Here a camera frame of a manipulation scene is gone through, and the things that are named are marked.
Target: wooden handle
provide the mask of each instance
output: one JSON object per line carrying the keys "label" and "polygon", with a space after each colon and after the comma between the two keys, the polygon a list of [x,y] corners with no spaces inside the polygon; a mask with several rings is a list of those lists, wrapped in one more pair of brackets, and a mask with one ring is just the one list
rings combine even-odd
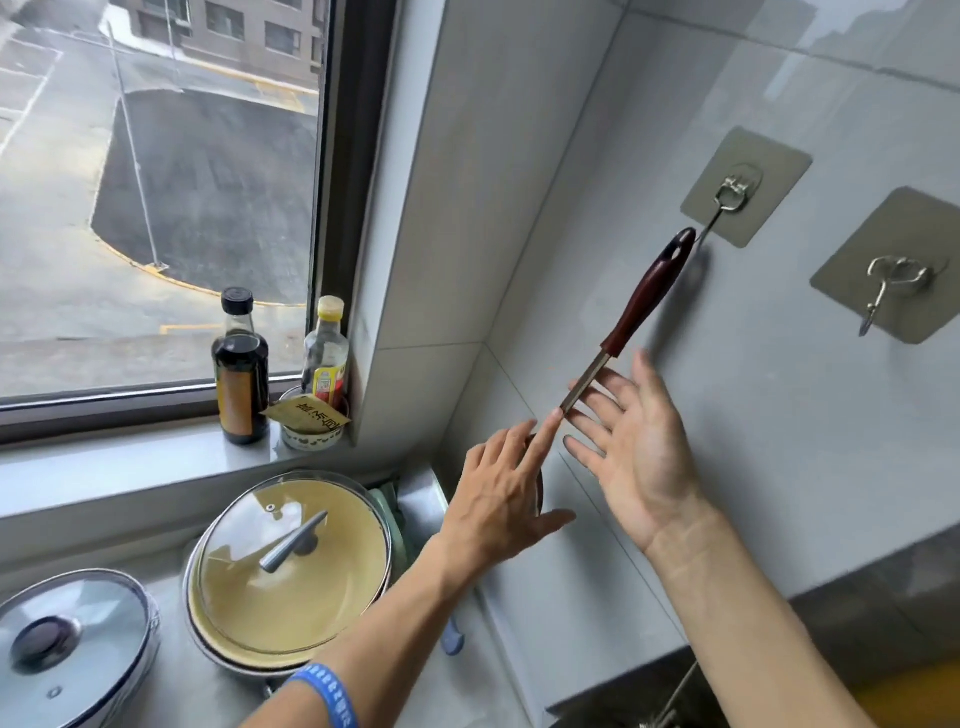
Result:
{"label": "wooden handle", "polygon": [[693,251],[693,243],[696,239],[696,231],[693,228],[686,228],[678,232],[677,236],[670,241],[670,244],[663,249],[660,257],[654,261],[654,264],[640,279],[634,295],[623,311],[623,315],[616,322],[610,336],[604,339],[600,349],[612,358],[617,358],[623,352],[623,348],[627,346],[630,337],[640,328],[640,324],[654,312],[663,297],[666,296],[667,291],[677,282],[677,277],[684,269],[686,260]]}

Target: yellow object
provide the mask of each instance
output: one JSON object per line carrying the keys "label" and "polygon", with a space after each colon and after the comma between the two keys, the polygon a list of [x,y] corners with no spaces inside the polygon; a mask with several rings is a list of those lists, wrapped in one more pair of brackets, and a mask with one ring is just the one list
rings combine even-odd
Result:
{"label": "yellow object", "polygon": [[263,414],[281,425],[290,427],[294,432],[303,434],[331,432],[350,421],[347,415],[337,412],[325,401],[313,395],[280,398],[279,402],[267,407]]}
{"label": "yellow object", "polygon": [[878,728],[960,726],[960,661],[910,670],[856,693]]}
{"label": "yellow object", "polygon": [[317,304],[317,315],[323,321],[340,321],[344,318],[344,301],[336,296],[323,296]]}
{"label": "yellow object", "polygon": [[[267,573],[259,560],[320,511],[316,548]],[[347,488],[287,480],[247,494],[204,536],[188,575],[197,632],[222,658],[285,669],[353,623],[389,575],[387,538],[372,507]]]}

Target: stainless steel pot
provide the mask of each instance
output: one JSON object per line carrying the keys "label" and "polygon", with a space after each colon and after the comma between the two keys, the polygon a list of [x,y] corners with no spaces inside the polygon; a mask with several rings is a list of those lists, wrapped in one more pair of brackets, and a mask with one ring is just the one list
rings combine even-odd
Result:
{"label": "stainless steel pot", "polygon": [[47,579],[0,605],[0,705],[18,728],[101,728],[142,684],[160,616],[120,571]]}

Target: pot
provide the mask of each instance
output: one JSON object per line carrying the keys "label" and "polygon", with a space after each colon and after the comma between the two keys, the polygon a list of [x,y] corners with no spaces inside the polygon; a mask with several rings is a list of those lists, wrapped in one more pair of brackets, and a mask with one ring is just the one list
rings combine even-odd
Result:
{"label": "pot", "polygon": [[5,725],[101,728],[140,687],[160,617],[140,584],[88,569],[47,579],[0,605]]}
{"label": "pot", "polygon": [[383,594],[393,559],[390,528],[363,486],[320,471],[270,478],[194,548],[182,589],[190,634],[235,674],[283,679]]}

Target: wrist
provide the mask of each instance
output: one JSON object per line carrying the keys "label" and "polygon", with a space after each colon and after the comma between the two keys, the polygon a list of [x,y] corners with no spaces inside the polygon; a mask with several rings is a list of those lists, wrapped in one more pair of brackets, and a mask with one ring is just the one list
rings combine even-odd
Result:
{"label": "wrist", "polygon": [[654,536],[644,551],[661,581],[682,572],[709,548],[724,515],[697,490],[687,496],[676,516]]}
{"label": "wrist", "polygon": [[483,573],[477,560],[460,545],[448,543],[443,533],[426,543],[416,564],[437,580],[441,595],[451,599],[459,599]]}

